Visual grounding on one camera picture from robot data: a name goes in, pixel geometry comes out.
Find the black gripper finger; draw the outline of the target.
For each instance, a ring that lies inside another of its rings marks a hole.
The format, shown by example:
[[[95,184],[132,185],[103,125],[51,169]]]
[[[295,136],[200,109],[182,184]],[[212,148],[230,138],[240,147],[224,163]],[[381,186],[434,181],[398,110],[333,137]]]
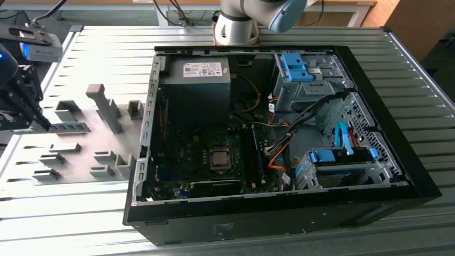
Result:
[[[2,86],[2,131],[30,128],[30,105],[10,84]]]
[[[35,131],[50,131],[51,123],[43,115],[40,101],[44,99],[40,79],[34,65],[20,65],[10,82],[12,86],[12,113],[18,121],[24,121]]]

